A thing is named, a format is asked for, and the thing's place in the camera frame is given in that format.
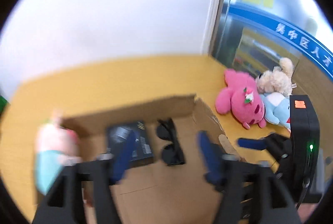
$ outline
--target blue banner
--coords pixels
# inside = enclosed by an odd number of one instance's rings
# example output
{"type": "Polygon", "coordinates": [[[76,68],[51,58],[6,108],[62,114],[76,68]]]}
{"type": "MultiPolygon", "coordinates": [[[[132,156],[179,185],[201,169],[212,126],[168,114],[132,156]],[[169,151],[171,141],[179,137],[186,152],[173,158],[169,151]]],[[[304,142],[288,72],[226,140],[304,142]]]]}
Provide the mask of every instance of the blue banner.
{"type": "Polygon", "coordinates": [[[300,50],[333,81],[333,54],[299,27],[269,13],[243,5],[231,5],[229,15],[270,32],[300,50]]]}

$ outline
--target green object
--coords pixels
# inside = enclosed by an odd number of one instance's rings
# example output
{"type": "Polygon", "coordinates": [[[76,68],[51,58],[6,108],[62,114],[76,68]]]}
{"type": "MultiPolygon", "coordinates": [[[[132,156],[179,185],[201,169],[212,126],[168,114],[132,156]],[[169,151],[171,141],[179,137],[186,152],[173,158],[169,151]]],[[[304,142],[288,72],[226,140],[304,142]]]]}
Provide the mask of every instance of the green object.
{"type": "Polygon", "coordinates": [[[0,114],[5,109],[5,106],[7,105],[7,103],[8,103],[7,100],[5,98],[3,98],[2,96],[0,96],[0,114]]]}

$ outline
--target white wall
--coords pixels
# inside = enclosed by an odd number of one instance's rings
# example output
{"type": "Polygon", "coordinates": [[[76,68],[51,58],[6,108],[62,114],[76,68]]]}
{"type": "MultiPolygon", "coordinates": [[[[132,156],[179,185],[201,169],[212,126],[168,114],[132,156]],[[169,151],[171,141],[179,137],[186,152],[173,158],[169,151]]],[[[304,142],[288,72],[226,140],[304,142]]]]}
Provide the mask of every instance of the white wall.
{"type": "Polygon", "coordinates": [[[78,64],[204,52],[212,0],[20,0],[0,41],[0,87],[78,64]]]}

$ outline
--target chinese character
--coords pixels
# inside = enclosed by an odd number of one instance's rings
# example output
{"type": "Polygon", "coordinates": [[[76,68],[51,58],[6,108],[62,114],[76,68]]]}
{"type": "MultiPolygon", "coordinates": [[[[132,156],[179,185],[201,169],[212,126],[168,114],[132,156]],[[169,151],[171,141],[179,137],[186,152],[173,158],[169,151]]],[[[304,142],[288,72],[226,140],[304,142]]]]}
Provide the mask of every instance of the chinese character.
{"type": "Polygon", "coordinates": [[[284,31],[286,29],[286,26],[279,23],[275,29],[276,32],[280,32],[281,34],[284,34],[284,31]]]}
{"type": "Polygon", "coordinates": [[[315,50],[311,51],[312,54],[316,54],[317,59],[319,59],[318,51],[319,51],[319,47],[317,47],[317,46],[316,46],[315,50]]]}
{"type": "Polygon", "coordinates": [[[325,58],[326,59],[323,60],[323,63],[325,63],[326,67],[328,67],[332,61],[330,57],[325,56],[325,58]]]}
{"type": "Polygon", "coordinates": [[[297,38],[297,33],[294,30],[289,30],[288,36],[290,36],[290,40],[297,38]]]}
{"type": "Polygon", "coordinates": [[[310,42],[310,40],[305,37],[301,37],[301,41],[299,42],[299,44],[305,49],[308,49],[308,42],[310,42]]]}

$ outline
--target light blue plush toy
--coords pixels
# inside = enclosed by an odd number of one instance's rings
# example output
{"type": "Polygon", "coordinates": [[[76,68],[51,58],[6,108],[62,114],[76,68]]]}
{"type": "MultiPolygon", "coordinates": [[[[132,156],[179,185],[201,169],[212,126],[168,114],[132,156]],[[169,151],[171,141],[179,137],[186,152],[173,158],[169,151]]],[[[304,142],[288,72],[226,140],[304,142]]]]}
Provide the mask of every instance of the light blue plush toy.
{"type": "Polygon", "coordinates": [[[290,131],[290,100],[278,92],[264,93],[260,97],[265,106],[265,120],[290,131]]]}

